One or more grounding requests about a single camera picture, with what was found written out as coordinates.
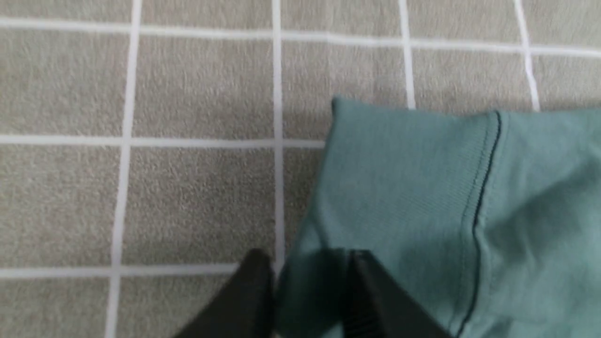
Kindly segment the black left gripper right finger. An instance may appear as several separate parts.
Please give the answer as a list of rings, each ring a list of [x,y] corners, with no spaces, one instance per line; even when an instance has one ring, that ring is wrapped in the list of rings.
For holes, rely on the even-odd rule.
[[[367,251],[352,251],[345,286],[346,338],[448,338],[450,335]]]

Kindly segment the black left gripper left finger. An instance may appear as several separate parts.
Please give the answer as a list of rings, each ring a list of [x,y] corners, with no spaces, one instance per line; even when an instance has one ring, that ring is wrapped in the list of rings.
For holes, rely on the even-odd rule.
[[[251,249],[209,303],[177,338],[271,338],[275,305],[270,257]]]

